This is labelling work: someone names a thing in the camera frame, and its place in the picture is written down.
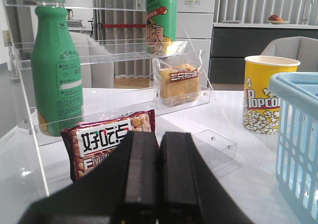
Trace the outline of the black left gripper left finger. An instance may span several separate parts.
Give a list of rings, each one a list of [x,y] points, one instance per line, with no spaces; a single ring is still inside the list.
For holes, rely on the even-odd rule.
[[[128,132],[99,166],[31,204],[20,224],[155,224],[158,143]]]

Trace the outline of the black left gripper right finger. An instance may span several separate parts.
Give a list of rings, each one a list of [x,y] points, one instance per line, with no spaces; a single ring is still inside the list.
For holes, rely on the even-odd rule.
[[[189,133],[167,132],[159,151],[159,223],[250,224]]]

